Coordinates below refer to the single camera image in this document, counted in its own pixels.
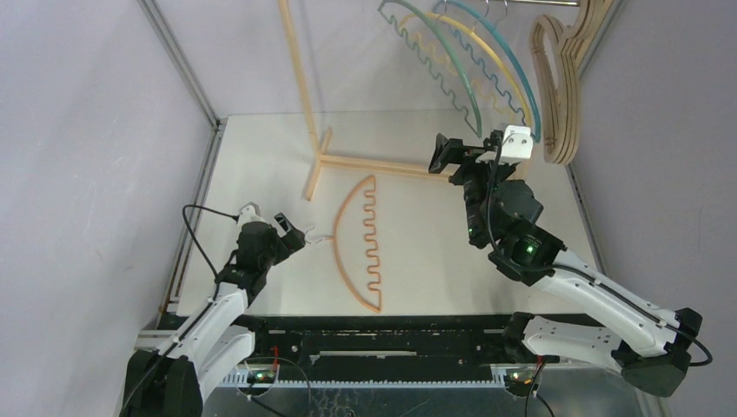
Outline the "yellow wire hanger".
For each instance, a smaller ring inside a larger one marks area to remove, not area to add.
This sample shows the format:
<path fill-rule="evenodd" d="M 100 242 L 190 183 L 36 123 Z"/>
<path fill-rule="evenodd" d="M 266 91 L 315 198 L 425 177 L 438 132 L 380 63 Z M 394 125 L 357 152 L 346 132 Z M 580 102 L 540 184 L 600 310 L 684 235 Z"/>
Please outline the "yellow wire hanger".
<path fill-rule="evenodd" d="M 509 122 L 531 127 L 533 138 L 539 137 L 541 115 L 533 89 L 495 25 L 462 3 L 452 4 L 475 19 L 470 26 L 436 10 L 424 12 L 404 1 L 397 4 L 408 11 L 403 18 L 383 8 L 378 12 L 414 51 L 473 133 L 481 134 L 481 105 L 490 102 Z"/>

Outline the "blue wire hanger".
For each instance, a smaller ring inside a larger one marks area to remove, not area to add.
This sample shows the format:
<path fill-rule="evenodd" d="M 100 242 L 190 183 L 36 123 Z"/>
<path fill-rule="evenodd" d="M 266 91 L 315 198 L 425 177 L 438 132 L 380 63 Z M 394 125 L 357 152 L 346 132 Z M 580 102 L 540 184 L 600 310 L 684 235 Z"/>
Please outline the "blue wire hanger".
<path fill-rule="evenodd" d="M 487 12 L 481 13 L 460 1 L 438 1 L 432 11 L 444 14 L 460 11 L 470 21 L 448 16 L 441 24 L 473 63 L 481 80 L 471 82 L 482 101 L 511 123 L 532 129 L 534 141 L 541 141 L 541 112 L 527 72 L 498 28 L 500 20 L 492 22 Z"/>

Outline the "green wire hanger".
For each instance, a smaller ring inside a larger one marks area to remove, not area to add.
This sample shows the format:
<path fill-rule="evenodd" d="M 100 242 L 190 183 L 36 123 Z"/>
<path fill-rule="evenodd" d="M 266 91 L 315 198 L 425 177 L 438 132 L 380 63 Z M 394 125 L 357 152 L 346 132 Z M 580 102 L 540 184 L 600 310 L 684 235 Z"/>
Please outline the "green wire hanger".
<path fill-rule="evenodd" d="M 441 55 L 436 50 L 431 49 L 426 41 L 418 40 L 416 37 L 411 36 L 407 25 L 401 23 L 397 15 L 390 14 L 385 10 L 388 5 L 399 6 L 408 12 L 410 18 L 419 19 L 441 45 L 443 54 Z M 429 13 L 421 11 L 409 1 L 381 1 L 377 12 L 413 52 L 429 76 L 437 82 L 443 95 L 450 100 L 452 107 L 463 115 L 463 120 L 471 129 L 472 133 L 477 138 L 482 138 L 483 118 L 475 92 L 471 86 L 470 78 L 468 77 L 465 66 L 450 45 L 449 40 L 442 33 L 439 18 L 430 17 Z M 456 76 L 460 80 L 469 106 L 461 103 L 458 93 L 451 88 L 446 75 Z"/>

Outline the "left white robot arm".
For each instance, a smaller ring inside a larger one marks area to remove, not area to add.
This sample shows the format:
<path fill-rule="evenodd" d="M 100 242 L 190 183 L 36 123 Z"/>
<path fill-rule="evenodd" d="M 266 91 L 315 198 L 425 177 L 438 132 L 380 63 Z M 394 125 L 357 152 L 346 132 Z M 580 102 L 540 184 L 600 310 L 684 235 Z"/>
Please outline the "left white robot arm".
<path fill-rule="evenodd" d="M 283 213 L 271 224 L 254 203 L 235 219 L 236 248 L 216 273 L 213 294 L 165 341 L 129 358 L 121 416 L 199 416 L 237 363 L 269 356 L 270 337 L 236 320 L 263 291 L 271 268 L 305 247 L 305 234 Z"/>

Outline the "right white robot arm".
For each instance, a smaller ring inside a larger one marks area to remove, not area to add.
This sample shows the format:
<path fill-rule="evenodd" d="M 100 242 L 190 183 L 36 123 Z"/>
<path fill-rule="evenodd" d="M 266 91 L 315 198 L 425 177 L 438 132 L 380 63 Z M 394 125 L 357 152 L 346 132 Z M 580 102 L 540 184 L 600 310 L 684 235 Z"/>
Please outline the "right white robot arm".
<path fill-rule="evenodd" d="M 631 386 L 661 398 L 674 394 L 695 367 L 702 323 L 691 308 L 656 306 L 588 266 L 538 225 L 542 204 L 515 171 L 534 153 L 522 126 L 495 130 L 480 146 L 438 135 L 428 165 L 432 175 L 455 165 L 449 182 L 463 189 L 468 240 L 512 281 L 582 309 L 591 326 L 514 313 L 503 332 L 512 361 L 530 355 L 569 358 L 618 373 Z"/>

